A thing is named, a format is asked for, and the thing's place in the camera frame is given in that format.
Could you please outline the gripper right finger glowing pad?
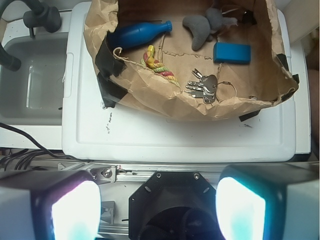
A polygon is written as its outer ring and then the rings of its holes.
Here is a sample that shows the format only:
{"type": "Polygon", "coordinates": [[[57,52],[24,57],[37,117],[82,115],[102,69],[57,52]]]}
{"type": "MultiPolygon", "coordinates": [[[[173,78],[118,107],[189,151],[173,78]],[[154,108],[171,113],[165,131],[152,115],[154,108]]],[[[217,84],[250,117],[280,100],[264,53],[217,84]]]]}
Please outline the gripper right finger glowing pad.
{"type": "Polygon", "coordinates": [[[318,163],[234,163],[216,187],[216,215],[227,240],[318,240],[318,163]]]}

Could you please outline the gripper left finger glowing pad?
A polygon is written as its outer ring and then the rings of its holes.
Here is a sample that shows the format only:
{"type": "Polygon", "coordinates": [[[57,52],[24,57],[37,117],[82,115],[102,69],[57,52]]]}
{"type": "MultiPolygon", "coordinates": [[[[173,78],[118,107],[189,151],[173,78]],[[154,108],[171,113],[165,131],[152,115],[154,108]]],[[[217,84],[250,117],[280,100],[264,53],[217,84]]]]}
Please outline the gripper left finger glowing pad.
{"type": "Polygon", "coordinates": [[[86,170],[0,174],[2,240],[94,240],[101,192],[86,170]]]}

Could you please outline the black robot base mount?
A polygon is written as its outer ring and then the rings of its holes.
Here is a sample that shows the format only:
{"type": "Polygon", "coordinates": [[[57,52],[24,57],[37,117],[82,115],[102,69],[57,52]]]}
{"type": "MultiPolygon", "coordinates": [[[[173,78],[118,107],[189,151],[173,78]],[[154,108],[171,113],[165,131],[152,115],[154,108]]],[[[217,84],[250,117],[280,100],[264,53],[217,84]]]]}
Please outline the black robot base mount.
{"type": "Polygon", "coordinates": [[[131,240],[221,240],[216,190],[199,172],[157,171],[128,199],[131,240]]]}

